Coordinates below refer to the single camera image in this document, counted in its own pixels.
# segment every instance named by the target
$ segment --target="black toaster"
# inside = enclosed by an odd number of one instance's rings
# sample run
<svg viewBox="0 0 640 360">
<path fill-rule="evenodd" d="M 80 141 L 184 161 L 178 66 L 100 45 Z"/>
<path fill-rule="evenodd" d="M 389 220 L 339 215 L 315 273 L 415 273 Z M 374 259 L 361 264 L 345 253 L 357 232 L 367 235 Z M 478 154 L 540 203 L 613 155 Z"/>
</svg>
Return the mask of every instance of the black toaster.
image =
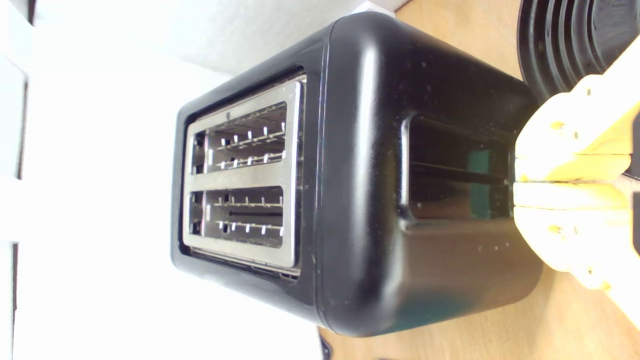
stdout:
<svg viewBox="0 0 640 360">
<path fill-rule="evenodd" d="M 179 112 L 172 259 L 348 336 L 516 302 L 521 81 L 391 17 L 341 18 Z"/>
</svg>

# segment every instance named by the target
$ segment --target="toaster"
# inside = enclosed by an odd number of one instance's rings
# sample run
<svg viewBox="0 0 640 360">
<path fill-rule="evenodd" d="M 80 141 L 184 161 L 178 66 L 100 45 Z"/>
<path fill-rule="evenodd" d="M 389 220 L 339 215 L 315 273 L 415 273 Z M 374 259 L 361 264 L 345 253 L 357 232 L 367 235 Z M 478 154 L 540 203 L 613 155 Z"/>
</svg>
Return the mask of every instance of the toaster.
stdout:
<svg viewBox="0 0 640 360">
<path fill-rule="evenodd" d="M 347 336 L 516 302 L 521 81 L 379 13 L 341 18 L 179 111 L 174 265 Z"/>
</svg>

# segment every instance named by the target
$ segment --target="yellow object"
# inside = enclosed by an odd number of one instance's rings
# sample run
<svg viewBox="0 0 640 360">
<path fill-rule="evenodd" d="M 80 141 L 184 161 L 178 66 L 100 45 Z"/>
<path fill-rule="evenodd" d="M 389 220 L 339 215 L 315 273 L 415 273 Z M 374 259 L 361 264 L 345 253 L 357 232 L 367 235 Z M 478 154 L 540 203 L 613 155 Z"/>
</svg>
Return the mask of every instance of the yellow object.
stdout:
<svg viewBox="0 0 640 360">
<path fill-rule="evenodd" d="M 611 184 L 630 164 L 640 37 L 603 75 L 549 99 L 516 141 L 514 217 L 550 267 L 602 289 L 640 329 L 632 204 Z"/>
</svg>

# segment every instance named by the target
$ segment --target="white wall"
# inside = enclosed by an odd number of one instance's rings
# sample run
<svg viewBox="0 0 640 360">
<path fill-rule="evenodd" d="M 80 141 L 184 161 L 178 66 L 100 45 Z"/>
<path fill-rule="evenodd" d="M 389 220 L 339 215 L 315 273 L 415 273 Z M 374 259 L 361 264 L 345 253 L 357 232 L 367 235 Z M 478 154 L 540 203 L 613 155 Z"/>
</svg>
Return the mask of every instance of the white wall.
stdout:
<svg viewBox="0 0 640 360">
<path fill-rule="evenodd" d="M 228 76 L 64 24 L 33 58 L 16 358 L 319 359 L 312 324 L 170 262 L 176 112 Z"/>
<path fill-rule="evenodd" d="M 38 0 L 36 23 L 81 24 L 238 74 L 348 15 L 363 0 Z M 387 10 L 406 0 L 374 0 Z"/>
</svg>

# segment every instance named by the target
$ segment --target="wooden countertop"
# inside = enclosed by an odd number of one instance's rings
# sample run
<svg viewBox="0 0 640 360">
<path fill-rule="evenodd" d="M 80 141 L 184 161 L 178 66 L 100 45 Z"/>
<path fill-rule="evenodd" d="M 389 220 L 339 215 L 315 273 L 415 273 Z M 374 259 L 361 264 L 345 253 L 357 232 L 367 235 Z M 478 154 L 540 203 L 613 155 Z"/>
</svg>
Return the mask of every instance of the wooden countertop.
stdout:
<svg viewBox="0 0 640 360">
<path fill-rule="evenodd" d="M 398 19 L 520 78 L 519 0 L 412 0 Z M 640 359 L 640 331 L 601 292 L 545 267 L 516 304 L 395 334 L 354 339 L 326 329 L 334 360 Z"/>
</svg>

